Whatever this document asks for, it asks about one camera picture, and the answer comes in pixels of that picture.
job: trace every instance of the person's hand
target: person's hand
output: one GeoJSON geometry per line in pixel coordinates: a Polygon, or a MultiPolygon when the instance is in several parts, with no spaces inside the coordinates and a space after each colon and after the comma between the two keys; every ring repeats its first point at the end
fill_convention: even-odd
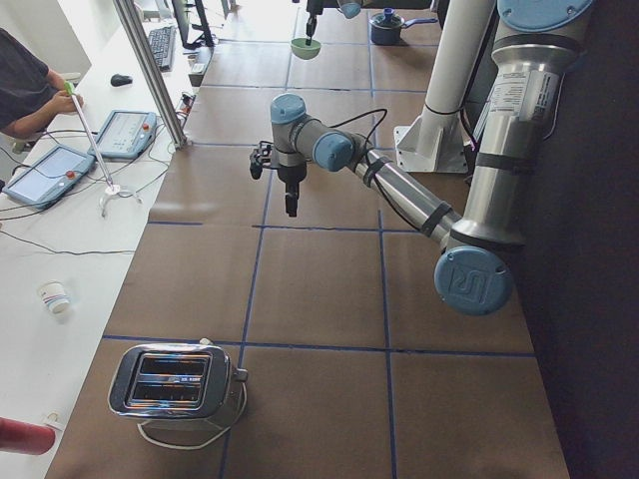
{"type": "MultiPolygon", "coordinates": [[[[80,95],[77,95],[80,106],[84,105],[84,101],[80,95]]],[[[49,100],[51,108],[55,113],[71,113],[76,111],[76,106],[67,92],[60,90],[51,100],[49,100]]]]}

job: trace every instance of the black wall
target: black wall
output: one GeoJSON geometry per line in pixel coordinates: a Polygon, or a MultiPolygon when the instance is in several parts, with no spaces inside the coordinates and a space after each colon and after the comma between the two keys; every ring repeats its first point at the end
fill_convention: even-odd
{"type": "Polygon", "coordinates": [[[598,0],[544,143],[518,279],[571,477],[639,478],[639,14],[598,0]]]}

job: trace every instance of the brown tile floor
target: brown tile floor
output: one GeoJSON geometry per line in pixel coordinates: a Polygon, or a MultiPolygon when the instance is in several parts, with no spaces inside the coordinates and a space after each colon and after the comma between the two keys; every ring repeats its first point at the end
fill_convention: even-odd
{"type": "MultiPolygon", "coordinates": [[[[378,47],[376,12],[326,11],[322,50],[303,62],[288,42],[304,8],[239,3],[187,124],[194,145],[171,163],[48,478],[566,478],[516,299],[483,318],[446,308],[435,244],[349,172],[310,166],[296,219],[275,176],[249,176],[284,91],[327,124],[388,108],[377,144],[393,157],[392,127],[422,108],[438,26],[378,47]],[[107,408],[120,356],[203,336],[249,371],[245,416],[197,453],[146,444],[107,408]]],[[[417,178],[463,211],[463,177],[417,178]]]]}

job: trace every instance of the blue joint cap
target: blue joint cap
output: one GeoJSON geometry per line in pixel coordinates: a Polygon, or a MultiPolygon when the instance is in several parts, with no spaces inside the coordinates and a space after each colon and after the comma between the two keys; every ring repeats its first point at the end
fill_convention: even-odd
{"type": "Polygon", "coordinates": [[[585,12],[594,0],[497,0],[501,20],[514,30],[541,33],[563,27],[585,12]]]}
{"type": "Polygon", "coordinates": [[[313,146],[313,160],[330,172],[338,172],[348,165],[353,153],[352,142],[340,132],[324,133],[313,146]]]}
{"type": "Polygon", "coordinates": [[[357,2],[348,2],[342,4],[339,7],[339,10],[341,10],[341,14],[344,17],[346,17],[347,19],[351,19],[359,14],[359,12],[361,11],[361,5],[359,5],[357,2]]]}
{"type": "Polygon", "coordinates": [[[481,316],[501,308],[512,294],[512,274],[494,253],[476,246],[447,251],[435,267],[441,299],[464,314],[481,316]]]}
{"type": "Polygon", "coordinates": [[[303,117],[307,113],[304,100],[292,93],[277,95],[271,101],[271,123],[286,125],[303,117]]]}

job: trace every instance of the black shirt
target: black shirt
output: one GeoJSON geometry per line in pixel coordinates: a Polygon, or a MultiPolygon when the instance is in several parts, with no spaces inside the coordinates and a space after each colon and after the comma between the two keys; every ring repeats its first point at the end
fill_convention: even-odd
{"type": "Polygon", "coordinates": [[[39,110],[57,90],[49,67],[0,28],[0,130],[39,110]]]}

